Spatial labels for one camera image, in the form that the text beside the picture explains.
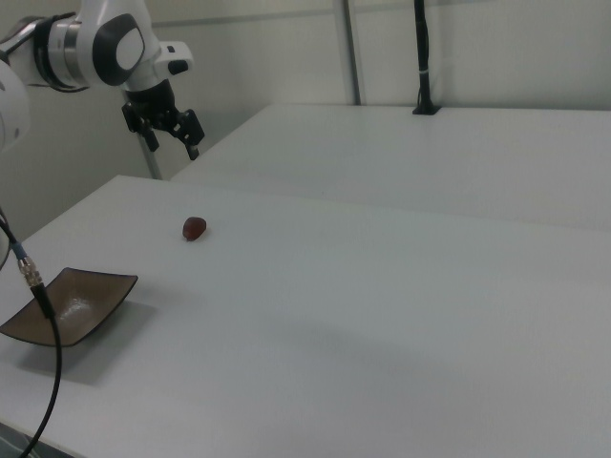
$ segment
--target white table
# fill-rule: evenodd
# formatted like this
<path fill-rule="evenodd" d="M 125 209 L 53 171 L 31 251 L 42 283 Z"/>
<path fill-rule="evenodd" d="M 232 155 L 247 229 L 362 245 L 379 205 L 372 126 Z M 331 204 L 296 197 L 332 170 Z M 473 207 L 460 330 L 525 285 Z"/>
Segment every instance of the white table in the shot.
<path fill-rule="evenodd" d="M 611 230 L 611 113 L 272 106 L 173 181 Z"/>
<path fill-rule="evenodd" d="M 45 436 L 85 456 L 611 449 L 611 234 L 121 177 L 26 246 L 47 280 L 140 276 L 66 352 Z M 11 261 L 0 320 L 28 299 Z M 37 426 L 52 380 L 0 339 L 1 416 Z"/>

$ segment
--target cable connector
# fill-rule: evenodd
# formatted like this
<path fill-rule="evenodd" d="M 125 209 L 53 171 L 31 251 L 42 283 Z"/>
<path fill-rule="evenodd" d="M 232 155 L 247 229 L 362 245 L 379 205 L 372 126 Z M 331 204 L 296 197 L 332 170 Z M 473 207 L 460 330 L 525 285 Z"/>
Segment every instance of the cable connector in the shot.
<path fill-rule="evenodd" d="M 22 260 L 19 260 L 19 272 L 21 272 L 26 279 L 26 283 L 30 288 L 34 288 L 39 284 L 42 284 L 42 277 L 36 268 L 36 264 L 29 256 Z"/>

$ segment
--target black cable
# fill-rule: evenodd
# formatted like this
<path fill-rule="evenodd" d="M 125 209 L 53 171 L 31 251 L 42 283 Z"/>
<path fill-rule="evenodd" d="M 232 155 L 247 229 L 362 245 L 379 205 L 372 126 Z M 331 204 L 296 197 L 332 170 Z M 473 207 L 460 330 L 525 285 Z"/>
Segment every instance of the black cable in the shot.
<path fill-rule="evenodd" d="M 6 222 L 6 220 L 0 220 L 0 229 L 2 229 L 4 233 L 7 235 L 11 245 L 15 245 L 17 243 L 17 239 L 15 238 L 15 235 L 12 233 L 11 229 L 9 228 L 9 224 Z"/>
<path fill-rule="evenodd" d="M 15 238 L 15 235 L 12 233 L 11 229 L 9 228 L 9 223 L 1 208 L 0 208 L 0 217 L 2 217 L 0 218 L 0 229 L 2 229 L 4 233 L 7 235 L 7 237 L 9 238 L 9 242 L 11 243 L 11 245 L 13 245 L 13 251 L 15 251 L 15 254 L 17 252 L 20 252 L 21 256 L 23 256 L 26 260 L 29 260 L 30 262 L 32 262 L 30 258 L 26 258 L 27 255 L 25 254 L 25 251 L 23 250 L 23 248 L 21 247 L 21 245 Z M 38 276 L 38 279 L 40 279 L 37 271 L 35 272 L 35 275 Z M 51 323 L 51 328 L 53 330 L 53 340 L 55 342 L 55 379 L 53 382 L 53 391 L 51 393 L 51 399 L 49 400 L 49 405 L 47 406 L 47 411 L 45 412 L 45 416 L 43 417 L 42 422 L 40 422 L 40 425 L 38 426 L 38 430 L 33 435 L 32 439 L 30 440 L 30 443 L 28 444 L 26 449 L 21 453 L 21 455 L 19 455 L 19 458 L 28 458 L 28 455 L 30 455 L 30 452 L 32 451 L 32 449 L 36 447 L 36 444 L 38 443 L 40 436 L 42 436 L 42 433 L 45 430 L 45 427 L 47 427 L 47 423 L 49 422 L 49 419 L 51 418 L 51 414 L 53 413 L 53 408 L 55 407 L 55 401 L 57 400 L 57 393 L 59 392 L 59 383 L 61 382 L 61 367 L 62 367 L 61 336 L 59 335 L 59 328 L 57 327 L 57 320 L 55 319 L 55 312 L 53 310 L 53 305 L 51 304 L 51 301 L 49 300 L 47 289 L 45 288 L 44 283 L 41 280 L 39 281 L 40 283 L 37 284 L 36 286 L 32 286 L 30 290 L 34 298 L 38 301 L 38 305 L 40 306 L 43 314 Z"/>
<path fill-rule="evenodd" d="M 59 328 L 57 327 L 57 321 L 55 320 L 55 316 L 50 316 L 49 321 L 51 323 L 51 327 L 53 328 L 53 338 L 55 340 L 55 381 L 53 383 L 53 392 L 51 394 L 51 399 L 49 400 L 49 405 L 47 406 L 47 411 L 45 412 L 45 416 L 38 427 L 38 430 L 33 435 L 30 443 L 26 447 L 26 449 L 19 455 L 19 458 L 27 458 L 32 449 L 38 443 L 42 432 L 45 430 L 49 419 L 51 418 L 51 414 L 53 413 L 53 408 L 55 407 L 55 401 L 57 399 L 57 393 L 59 391 L 59 383 L 61 381 L 61 366 L 62 366 L 62 357 L 61 357 L 61 338 L 59 336 Z"/>

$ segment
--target red fruit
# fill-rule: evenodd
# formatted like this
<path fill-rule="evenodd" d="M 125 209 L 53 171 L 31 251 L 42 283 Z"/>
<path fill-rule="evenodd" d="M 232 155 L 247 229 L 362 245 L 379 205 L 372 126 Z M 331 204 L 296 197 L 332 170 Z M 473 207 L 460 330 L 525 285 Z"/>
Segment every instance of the red fruit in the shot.
<path fill-rule="evenodd" d="M 205 219 L 191 217 L 185 221 L 184 226 L 182 226 L 182 236 L 185 237 L 187 241 L 197 240 L 206 230 L 206 226 Z"/>

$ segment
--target brown plate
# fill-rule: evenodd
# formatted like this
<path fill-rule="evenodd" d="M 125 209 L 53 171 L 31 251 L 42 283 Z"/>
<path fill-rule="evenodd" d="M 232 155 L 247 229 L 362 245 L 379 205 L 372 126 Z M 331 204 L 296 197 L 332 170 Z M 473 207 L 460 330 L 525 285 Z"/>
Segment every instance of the brown plate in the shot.
<path fill-rule="evenodd" d="M 121 305 L 136 276 L 65 268 L 47 286 L 62 346 L 73 346 L 94 332 Z M 0 332 L 30 344 L 54 346 L 53 332 L 32 300 L 0 326 Z"/>

